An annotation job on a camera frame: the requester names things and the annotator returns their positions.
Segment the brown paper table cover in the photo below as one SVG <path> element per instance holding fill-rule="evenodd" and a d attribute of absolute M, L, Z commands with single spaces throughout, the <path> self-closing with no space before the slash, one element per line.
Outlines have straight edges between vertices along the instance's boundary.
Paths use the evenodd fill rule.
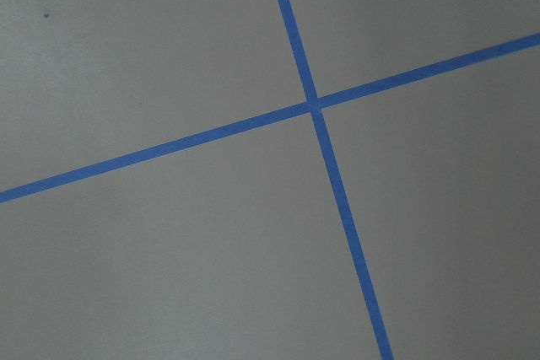
<path fill-rule="evenodd" d="M 539 0 L 290 0 L 318 97 Z M 1 0 L 1 192 L 306 102 L 277 0 Z M 539 45 L 323 109 L 393 359 L 539 356 Z M 1 202 L 4 359 L 381 359 L 310 112 Z"/>

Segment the blue tape line lengthwise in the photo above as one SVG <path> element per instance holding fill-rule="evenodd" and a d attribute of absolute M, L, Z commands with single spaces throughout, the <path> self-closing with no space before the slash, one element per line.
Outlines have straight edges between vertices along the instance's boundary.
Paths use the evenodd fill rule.
<path fill-rule="evenodd" d="M 297 72 L 300 77 L 305 100 L 309 108 L 310 117 L 316 132 L 317 141 L 321 150 L 327 176 L 332 187 L 332 194 L 337 205 L 354 269 L 364 298 L 364 303 L 370 318 L 371 328 L 375 342 L 382 359 L 393 359 L 392 345 L 387 335 L 381 309 L 376 297 L 375 288 L 371 279 L 370 270 L 365 259 L 361 240 L 356 228 L 348 195 L 345 190 L 343 178 L 340 173 L 332 141 L 322 111 L 320 98 L 311 74 L 305 48 L 300 35 L 299 26 L 294 16 L 290 0 L 277 0 L 282 15 L 283 24 L 287 32 L 289 44 L 293 52 Z"/>

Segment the blue tape line crosswise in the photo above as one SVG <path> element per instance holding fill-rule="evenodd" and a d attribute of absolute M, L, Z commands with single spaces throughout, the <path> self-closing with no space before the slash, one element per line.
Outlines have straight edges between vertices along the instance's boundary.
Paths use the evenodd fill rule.
<path fill-rule="evenodd" d="M 441 62 L 436 62 L 426 66 L 418 67 L 405 73 L 399 73 L 390 77 L 364 83 L 320 97 L 318 104 L 325 109 L 360 99 L 368 95 L 377 94 L 389 89 L 395 89 L 405 84 L 418 82 L 427 78 L 441 75 L 468 67 L 480 62 L 495 59 L 518 51 L 524 51 L 539 45 L 539 34 L 535 33 L 519 39 L 506 41 L 504 43 L 473 51 L 461 56 L 455 56 Z M 259 116 L 253 116 L 242 121 L 236 121 L 225 126 L 219 126 L 204 132 L 199 132 L 187 137 L 182 137 L 174 141 L 162 143 L 151 148 L 145 148 L 133 153 L 128 153 L 113 159 L 70 170 L 68 172 L 53 175 L 51 177 L 20 185 L 1 192 L 1 202 L 18 200 L 20 198 L 47 191 L 60 186 L 71 184 L 90 177 L 102 175 L 127 166 L 139 164 L 144 161 L 165 156 L 167 154 L 180 152 L 205 143 L 213 142 L 222 138 L 231 137 L 242 132 L 271 125 L 279 121 L 288 120 L 296 116 L 302 116 L 309 112 L 306 102 L 290 105 L 278 110 L 270 111 Z"/>

